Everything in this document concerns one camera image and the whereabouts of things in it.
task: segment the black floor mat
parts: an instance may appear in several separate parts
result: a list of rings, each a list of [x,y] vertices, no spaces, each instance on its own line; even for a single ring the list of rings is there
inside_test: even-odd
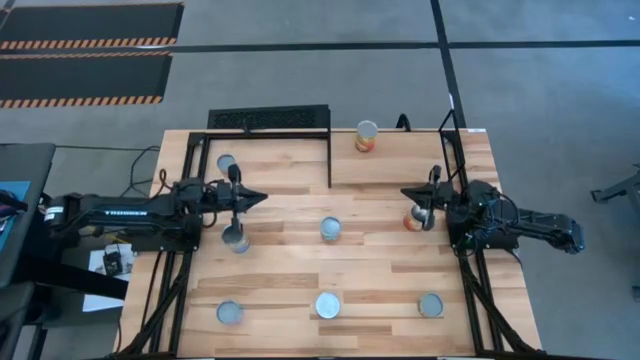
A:
[[[167,51],[0,56],[0,106],[157,104],[171,60]]]
[[[173,44],[182,4],[17,7],[0,49],[54,49]]]

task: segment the gray floor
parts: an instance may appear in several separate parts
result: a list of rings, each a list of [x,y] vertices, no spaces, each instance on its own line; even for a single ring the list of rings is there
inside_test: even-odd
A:
[[[54,2],[17,1],[46,3]],[[442,7],[450,41],[640,39],[637,1],[444,0]],[[178,43],[435,39],[422,0],[188,0]],[[626,199],[596,205],[589,190],[633,174],[640,162],[640,48],[457,50],[453,60],[468,125],[488,129],[505,192],[521,207],[565,212],[585,227],[587,250],[578,256],[522,241],[543,346],[637,358],[640,303],[630,286],[640,283],[640,224]],[[400,112],[414,126],[433,127],[449,107],[434,50],[180,54],[162,104],[3,109],[0,142],[144,147],[159,144],[165,129],[204,127],[208,109],[309,103],[329,104],[337,127],[365,118],[391,126]],[[47,191],[119,194],[134,157],[61,149]],[[143,162],[139,178],[154,162]],[[43,358],[104,355],[115,334],[113,316],[105,319],[51,331]]]

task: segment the silver can top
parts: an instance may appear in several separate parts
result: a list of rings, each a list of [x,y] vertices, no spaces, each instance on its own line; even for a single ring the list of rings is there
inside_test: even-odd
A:
[[[340,312],[340,299],[335,294],[323,292],[316,300],[316,312],[324,319],[333,319]]]
[[[362,137],[375,137],[378,134],[378,125],[371,120],[363,120],[358,123],[357,131]]]
[[[427,317],[438,317],[442,315],[444,305],[438,294],[429,293],[420,298],[420,313]]]
[[[320,224],[320,232],[325,239],[336,239],[342,232],[342,224],[337,218],[327,216]]]
[[[227,245],[235,245],[244,239],[244,234],[238,229],[234,229],[232,225],[227,225],[222,230],[222,241]]]
[[[236,163],[236,159],[229,154],[224,154],[220,155],[216,163],[218,165],[218,169],[220,169],[220,171],[224,173],[229,170],[229,166]]]
[[[242,321],[243,314],[242,306],[234,301],[225,301],[216,311],[218,320],[226,325],[238,324]]]

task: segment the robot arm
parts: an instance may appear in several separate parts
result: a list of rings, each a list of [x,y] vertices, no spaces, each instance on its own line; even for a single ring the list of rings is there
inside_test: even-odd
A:
[[[439,176],[433,174],[439,173],[440,167],[436,165],[431,170],[429,183],[401,189],[401,192],[421,208],[446,211],[451,246],[456,251],[511,250],[518,247],[519,236],[544,240],[569,254],[584,249],[582,227],[570,217],[519,209],[495,187],[478,180],[458,194],[451,182],[437,181]]]
[[[166,177],[161,172],[161,180]],[[123,227],[134,251],[193,251],[199,247],[202,215],[237,214],[267,198],[241,184],[237,165],[229,168],[230,183],[185,179],[168,187],[168,194],[149,199],[68,194],[51,201],[45,221],[54,236],[77,233],[87,225]]]

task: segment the wooden tabletop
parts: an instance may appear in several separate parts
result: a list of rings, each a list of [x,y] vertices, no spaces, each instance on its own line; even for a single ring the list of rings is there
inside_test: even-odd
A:
[[[165,132],[157,170],[166,169],[170,180],[180,178],[188,133]],[[463,130],[461,136],[469,179],[499,186],[487,133]],[[251,241],[245,254],[222,243],[220,232],[229,214],[219,214],[218,224],[203,233],[191,267],[179,356],[474,353],[444,213],[429,232],[409,232],[402,225],[412,202],[399,189],[424,183],[433,165],[443,165],[439,135],[383,131],[376,148],[366,154],[355,150],[354,137],[350,130],[332,134],[332,189],[327,188],[325,141],[212,142],[206,180],[222,177],[215,160],[232,154],[243,184],[269,198],[242,218]],[[156,181],[152,192],[157,187]],[[321,241],[319,226],[326,216],[343,224],[335,244]],[[526,342],[539,347],[520,266],[504,251],[485,254],[498,308]],[[123,345],[140,329],[155,257],[142,254],[134,265],[122,312]],[[341,300],[335,319],[315,313],[315,300],[323,291]],[[428,292],[442,298],[441,317],[427,319],[418,312],[418,299]],[[241,324],[223,325],[216,319],[216,307],[225,300],[244,306]],[[485,347],[491,348],[486,314],[479,303],[478,308]],[[170,310],[167,319],[172,316]],[[168,348],[170,325],[165,321],[161,349]]]

